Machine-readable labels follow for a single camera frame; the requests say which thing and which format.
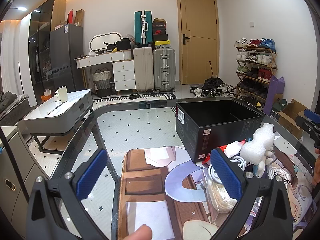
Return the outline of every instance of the beige suitcase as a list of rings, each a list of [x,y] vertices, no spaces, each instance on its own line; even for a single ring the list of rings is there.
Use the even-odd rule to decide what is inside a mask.
[[[133,50],[134,76],[137,91],[153,90],[153,58],[152,48],[136,48]]]

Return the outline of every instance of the red sneaker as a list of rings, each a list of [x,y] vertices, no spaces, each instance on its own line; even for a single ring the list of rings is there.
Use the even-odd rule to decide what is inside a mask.
[[[262,41],[259,40],[250,40],[250,47],[251,48],[258,48],[258,45],[261,44]]]
[[[272,72],[270,69],[264,69],[264,76],[263,76],[263,81],[265,82],[270,82],[272,77]]]
[[[264,78],[264,69],[263,68],[259,68],[259,71],[258,71],[258,79],[259,80],[263,80]]]

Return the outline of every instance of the refrigerator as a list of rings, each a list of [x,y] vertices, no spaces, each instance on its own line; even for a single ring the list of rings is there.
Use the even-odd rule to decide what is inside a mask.
[[[50,58],[55,88],[67,86],[68,92],[84,90],[81,69],[75,58],[83,55],[83,30],[66,24],[50,32]]]

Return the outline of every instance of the drawer knob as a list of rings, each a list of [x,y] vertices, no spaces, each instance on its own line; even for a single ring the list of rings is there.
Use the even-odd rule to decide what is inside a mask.
[[[16,186],[14,184],[12,184],[8,179],[5,180],[5,184],[12,190],[15,191],[16,190]]]

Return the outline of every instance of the teal suitcase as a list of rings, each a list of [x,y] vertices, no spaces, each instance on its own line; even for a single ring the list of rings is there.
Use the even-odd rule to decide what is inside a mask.
[[[152,46],[152,16],[151,11],[134,13],[135,47]]]

